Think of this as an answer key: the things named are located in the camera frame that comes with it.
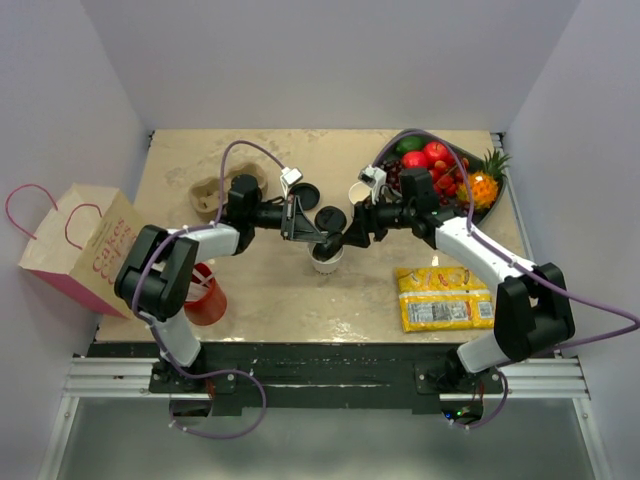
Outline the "white paper cup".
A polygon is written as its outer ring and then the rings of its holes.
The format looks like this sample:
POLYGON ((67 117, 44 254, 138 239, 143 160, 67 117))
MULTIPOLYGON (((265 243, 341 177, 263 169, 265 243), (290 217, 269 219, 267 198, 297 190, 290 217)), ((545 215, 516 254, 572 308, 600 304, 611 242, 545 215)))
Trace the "white paper cup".
POLYGON ((348 191, 348 200, 352 207, 355 207, 360 202, 366 202, 371 197, 371 188, 363 183, 356 182, 348 191))
POLYGON ((316 244, 311 243, 309 243, 307 247, 309 259, 314 271, 321 275, 330 275, 335 272, 342 261, 344 249, 341 248, 332 257, 327 258, 326 260, 319 260, 314 256, 315 247, 316 244))

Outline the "cardboard cup carrier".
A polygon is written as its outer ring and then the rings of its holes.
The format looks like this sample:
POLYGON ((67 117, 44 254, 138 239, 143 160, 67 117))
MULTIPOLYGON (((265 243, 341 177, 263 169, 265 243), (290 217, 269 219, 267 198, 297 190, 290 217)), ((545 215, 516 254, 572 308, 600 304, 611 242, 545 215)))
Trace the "cardboard cup carrier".
MULTIPOLYGON (((242 174, 256 178, 262 197, 265 198, 268 190, 268 178, 265 170, 254 162, 245 162, 226 170, 223 182, 224 191, 228 192, 234 178, 242 174)), ((215 176, 206 177, 191 185, 188 191, 188 198, 192 209, 201 220, 209 222, 216 217, 220 204, 219 193, 220 180, 215 176)))

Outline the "brown paper bag pink handles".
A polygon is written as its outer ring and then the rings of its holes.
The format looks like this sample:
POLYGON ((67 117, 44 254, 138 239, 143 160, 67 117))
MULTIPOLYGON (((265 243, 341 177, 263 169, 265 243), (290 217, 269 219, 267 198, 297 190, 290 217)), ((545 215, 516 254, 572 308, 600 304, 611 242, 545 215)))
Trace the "brown paper bag pink handles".
POLYGON ((36 229, 21 226, 5 200, 9 222, 29 238, 19 266, 83 307, 99 314, 130 318, 130 308, 115 294, 116 277, 145 225, 118 188, 74 183, 59 198, 39 184, 51 207, 36 229))

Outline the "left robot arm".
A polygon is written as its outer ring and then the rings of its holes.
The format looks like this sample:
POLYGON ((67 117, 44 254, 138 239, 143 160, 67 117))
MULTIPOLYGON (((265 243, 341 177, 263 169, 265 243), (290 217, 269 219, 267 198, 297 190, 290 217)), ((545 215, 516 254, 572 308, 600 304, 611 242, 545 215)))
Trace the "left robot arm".
POLYGON ((301 210, 297 196, 281 206, 264 201, 258 181, 247 174, 231 182, 222 221, 169 231, 147 225, 139 232, 119 273, 114 290, 131 312, 150 328, 164 362, 172 368, 159 375, 185 392, 196 392, 209 375, 200 341, 184 310, 196 264, 243 253, 255 230, 278 230, 283 239, 310 243, 321 261, 342 247, 342 234, 316 228, 301 210))

